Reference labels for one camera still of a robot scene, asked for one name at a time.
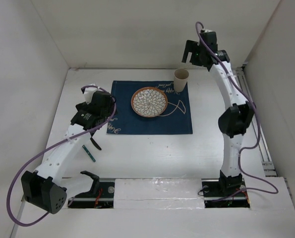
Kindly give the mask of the brown paper cup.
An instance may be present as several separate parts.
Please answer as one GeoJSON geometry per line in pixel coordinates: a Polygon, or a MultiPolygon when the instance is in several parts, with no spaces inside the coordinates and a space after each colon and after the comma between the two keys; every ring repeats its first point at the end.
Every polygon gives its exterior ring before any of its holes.
{"type": "Polygon", "coordinates": [[[189,78],[189,72],[184,68],[178,68],[174,71],[174,90],[182,92],[189,78]]]}

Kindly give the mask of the floral patterned plate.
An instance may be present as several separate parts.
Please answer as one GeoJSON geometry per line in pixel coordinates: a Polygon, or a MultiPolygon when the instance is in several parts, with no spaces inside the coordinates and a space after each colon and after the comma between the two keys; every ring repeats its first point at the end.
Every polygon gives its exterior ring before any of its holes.
{"type": "Polygon", "coordinates": [[[131,98],[131,107],[135,113],[144,118],[160,116],[168,105],[166,94],[155,87],[143,87],[131,98]]]}

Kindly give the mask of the dark blue cloth napkin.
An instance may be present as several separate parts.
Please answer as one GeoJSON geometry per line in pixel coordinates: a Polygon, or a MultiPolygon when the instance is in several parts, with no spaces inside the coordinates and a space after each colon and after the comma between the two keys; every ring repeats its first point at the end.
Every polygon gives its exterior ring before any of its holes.
{"type": "Polygon", "coordinates": [[[178,93],[174,90],[172,81],[114,81],[112,95],[117,100],[117,112],[107,124],[107,134],[193,134],[187,85],[178,93]],[[132,109],[132,96],[144,87],[158,88],[167,96],[167,108],[160,116],[145,118],[132,109]]]}

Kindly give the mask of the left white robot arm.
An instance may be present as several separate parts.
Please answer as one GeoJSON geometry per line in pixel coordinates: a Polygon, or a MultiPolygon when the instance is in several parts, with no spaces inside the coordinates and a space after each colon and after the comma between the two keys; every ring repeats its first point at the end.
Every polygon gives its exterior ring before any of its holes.
{"type": "Polygon", "coordinates": [[[76,105],[76,109],[64,143],[33,172],[26,171],[21,177],[25,201],[51,214],[56,214],[71,197],[82,193],[92,197],[99,192],[99,177],[91,172],[81,171],[69,179],[63,175],[82,146],[114,113],[115,98],[108,92],[95,91],[91,101],[76,105]]]}

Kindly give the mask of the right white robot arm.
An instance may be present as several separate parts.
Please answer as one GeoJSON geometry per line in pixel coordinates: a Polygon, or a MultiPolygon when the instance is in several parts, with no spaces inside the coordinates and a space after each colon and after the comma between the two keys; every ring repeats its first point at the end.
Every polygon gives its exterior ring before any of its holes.
{"type": "Polygon", "coordinates": [[[234,78],[228,54],[218,50],[216,32],[201,30],[198,36],[199,42],[186,41],[182,62],[191,56],[192,65],[207,68],[224,100],[225,112],[218,119],[224,139],[224,157],[216,190],[217,196],[222,197],[234,193],[242,184],[238,155],[254,110],[234,78]]]}

